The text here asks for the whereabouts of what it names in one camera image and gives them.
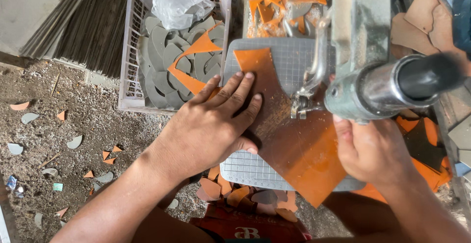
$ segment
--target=white plastic crate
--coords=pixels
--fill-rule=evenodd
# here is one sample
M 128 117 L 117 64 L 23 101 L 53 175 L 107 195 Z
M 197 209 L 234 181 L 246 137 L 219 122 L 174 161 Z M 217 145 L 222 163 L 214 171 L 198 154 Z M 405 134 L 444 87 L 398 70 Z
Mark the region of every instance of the white plastic crate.
M 224 44 L 221 62 L 221 76 L 227 54 L 227 36 L 231 17 L 231 0 L 211 0 L 216 3 L 214 10 L 220 11 L 224 17 Z M 124 44 L 122 49 L 121 82 L 118 98 L 118 109 L 128 112 L 150 114 L 174 114 L 158 108 L 149 108 L 144 105 L 144 96 L 138 82 L 138 39 L 144 27 L 143 17 L 152 9 L 152 0 L 128 0 L 126 5 L 126 25 L 124 27 Z

